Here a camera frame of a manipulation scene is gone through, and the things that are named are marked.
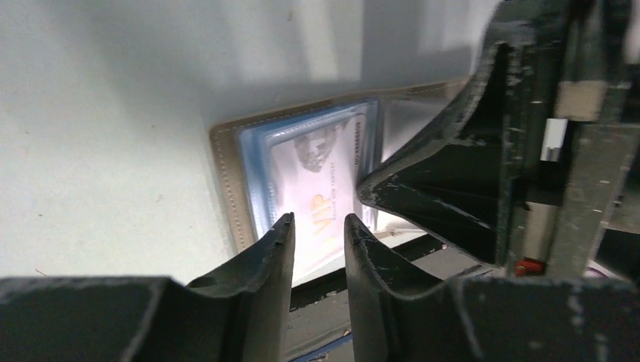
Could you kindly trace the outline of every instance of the wallet stitching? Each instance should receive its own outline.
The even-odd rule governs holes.
[[[434,92],[434,91],[440,91],[442,89],[445,88],[450,88],[450,87],[455,87],[457,85],[461,85],[461,84],[465,84],[466,81],[462,81],[459,83],[453,83],[453,84],[447,84],[447,85],[443,85],[442,87],[438,87],[438,88],[433,88],[433,89],[426,89],[426,90],[419,90],[419,91],[415,91],[415,92],[407,92],[405,94],[423,94],[423,93],[429,93],[429,92]],[[220,170],[222,171],[222,178],[224,181],[224,185],[225,185],[225,191],[227,194],[227,197],[229,199],[229,203],[231,204],[231,212],[233,215],[233,221],[235,222],[235,227],[236,227],[236,233],[238,234],[238,238],[240,239],[240,247],[242,249],[245,248],[245,237],[242,234],[242,228],[240,226],[240,219],[238,218],[238,211],[235,208],[235,201],[233,199],[233,193],[231,192],[231,188],[229,187],[229,177],[226,173],[226,166],[224,164],[224,155],[222,152],[222,147],[220,147],[220,138],[219,135],[220,133],[225,133],[225,132],[229,132],[231,130],[237,130],[239,128],[246,128],[246,127],[250,127],[253,126],[254,124],[259,124],[262,122],[267,122],[267,121],[273,121],[275,119],[280,119],[280,118],[285,118],[285,117],[291,117],[294,115],[299,115],[301,113],[307,113],[307,112],[312,112],[315,111],[317,109],[322,109],[322,108],[327,108],[326,106],[319,106],[319,107],[315,107],[315,108],[311,108],[311,109],[305,109],[303,111],[299,111],[299,112],[295,112],[295,113],[289,113],[287,115],[279,115],[276,117],[271,117],[271,118],[266,118],[266,119],[260,119],[259,121],[254,121],[251,122],[249,124],[243,124],[243,125],[239,125],[239,126],[234,126],[234,127],[230,127],[230,128],[225,128],[223,130],[219,130],[215,133],[215,143],[216,143],[216,149],[218,152],[218,159],[220,159]]]

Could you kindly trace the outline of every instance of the red component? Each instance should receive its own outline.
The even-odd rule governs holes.
[[[533,259],[519,260],[515,262],[515,276],[543,275],[545,266],[543,262]]]

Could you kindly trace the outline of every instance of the clear plastic card sleeve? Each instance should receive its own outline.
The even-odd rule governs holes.
[[[357,214],[375,229],[355,184],[373,169],[377,101],[339,106],[243,130],[247,196],[258,235],[296,216],[294,279],[342,255],[343,221]]]

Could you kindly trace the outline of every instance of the tan leather wallet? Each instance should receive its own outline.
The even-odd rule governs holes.
[[[452,100],[463,88],[469,77],[448,81],[385,90],[365,90],[337,97],[327,98],[298,106],[272,110],[244,118],[231,120],[215,126],[209,133],[214,165],[219,178],[223,200],[223,211],[229,223],[229,229],[236,251],[239,253],[252,245],[258,238],[251,215],[245,187],[245,173],[238,144],[238,133],[247,127],[278,121],[282,118],[307,112],[328,109],[344,103],[352,103],[364,98],[380,99],[419,97],[434,100]]]

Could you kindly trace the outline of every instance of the white surface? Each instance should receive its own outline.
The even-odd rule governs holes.
[[[465,74],[496,2],[0,2],[0,274],[207,272],[211,125]]]

